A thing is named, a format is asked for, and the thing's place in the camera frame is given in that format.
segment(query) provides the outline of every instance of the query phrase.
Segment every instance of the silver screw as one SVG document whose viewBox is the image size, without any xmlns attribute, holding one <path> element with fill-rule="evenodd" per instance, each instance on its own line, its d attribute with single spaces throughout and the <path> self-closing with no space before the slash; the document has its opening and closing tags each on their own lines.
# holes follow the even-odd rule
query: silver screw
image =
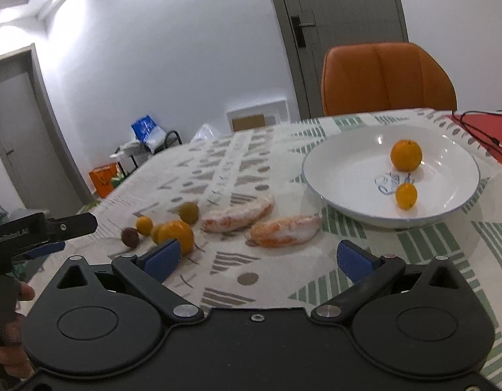
<svg viewBox="0 0 502 391">
<path fill-rule="evenodd" d="M 173 309 L 173 314 L 178 317 L 193 317 L 198 313 L 198 307 L 192 304 L 177 305 Z"/>
<path fill-rule="evenodd" d="M 265 320 L 265 316 L 263 314 L 253 314 L 251 315 L 251 320 L 253 322 L 263 322 Z"/>
<path fill-rule="evenodd" d="M 341 309 L 337 305 L 325 304 L 316 308 L 316 314 L 330 319 L 341 315 Z"/>
</svg>

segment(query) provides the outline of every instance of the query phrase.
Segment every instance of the door handle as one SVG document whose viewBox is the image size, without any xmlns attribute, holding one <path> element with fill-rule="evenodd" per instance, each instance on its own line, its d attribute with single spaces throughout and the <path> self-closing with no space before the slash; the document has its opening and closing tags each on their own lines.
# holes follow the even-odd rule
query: door handle
<svg viewBox="0 0 502 391">
<path fill-rule="evenodd" d="M 305 42 L 304 28 L 316 26 L 316 24 L 301 23 L 300 16 L 291 16 L 291 21 L 293 23 L 294 37 L 296 38 L 298 48 L 306 48 L 307 43 Z"/>
</svg>

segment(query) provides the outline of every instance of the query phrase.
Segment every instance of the wall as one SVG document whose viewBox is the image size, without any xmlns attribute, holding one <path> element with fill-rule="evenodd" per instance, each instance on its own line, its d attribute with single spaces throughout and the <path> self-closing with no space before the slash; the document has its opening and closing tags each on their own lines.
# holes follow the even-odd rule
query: wall
<svg viewBox="0 0 502 391">
<path fill-rule="evenodd" d="M 83 153 L 74 122 L 68 113 L 64 96 L 61 94 L 59 83 L 55 76 L 51 51 L 47 46 L 44 24 L 38 22 L 35 18 L 25 18 L 6 25 L 0 25 L 0 55 L 27 47 L 32 43 L 36 44 L 43 80 L 47 87 L 57 123 L 79 170 L 87 180 L 90 189 L 93 190 L 93 185 L 87 175 L 87 172 L 90 170 L 90 164 L 88 158 Z M 17 209 L 17 207 L 22 206 L 21 199 L 8 176 L 1 158 L 0 202 L 2 202 L 3 207 L 7 210 Z"/>
<path fill-rule="evenodd" d="M 287 99 L 299 118 L 271 0 L 67 0 L 47 19 L 68 108 L 94 165 L 150 113 L 188 141 L 225 111 Z"/>
<path fill-rule="evenodd" d="M 502 109 L 502 0 L 402 0 L 410 41 L 451 78 L 459 110 Z"/>
</svg>

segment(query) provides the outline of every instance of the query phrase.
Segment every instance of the orange chair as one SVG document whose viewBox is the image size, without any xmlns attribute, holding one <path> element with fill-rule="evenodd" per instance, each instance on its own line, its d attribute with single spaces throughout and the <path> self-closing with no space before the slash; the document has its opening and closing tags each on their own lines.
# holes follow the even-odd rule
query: orange chair
<svg viewBox="0 0 502 391">
<path fill-rule="evenodd" d="M 409 43 L 331 48 L 321 95 L 326 116 L 420 107 L 457 110 L 448 75 L 425 50 Z"/>
</svg>

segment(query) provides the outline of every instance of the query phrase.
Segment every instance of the gray door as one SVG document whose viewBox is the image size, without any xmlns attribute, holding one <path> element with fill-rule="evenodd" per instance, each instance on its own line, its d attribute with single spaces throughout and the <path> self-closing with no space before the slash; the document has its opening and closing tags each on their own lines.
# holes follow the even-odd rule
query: gray door
<svg viewBox="0 0 502 391">
<path fill-rule="evenodd" d="M 399 0 L 284 0 L 284 4 L 298 53 L 298 60 L 291 60 L 290 54 L 289 62 L 292 68 L 301 67 L 305 92 L 297 90 L 297 95 L 306 94 L 310 117 L 323 116 L 320 81 L 328 49 L 407 37 Z"/>
<path fill-rule="evenodd" d="M 29 53 L 0 61 L 0 155 L 28 209 L 65 217 L 82 206 L 41 117 Z"/>
</svg>

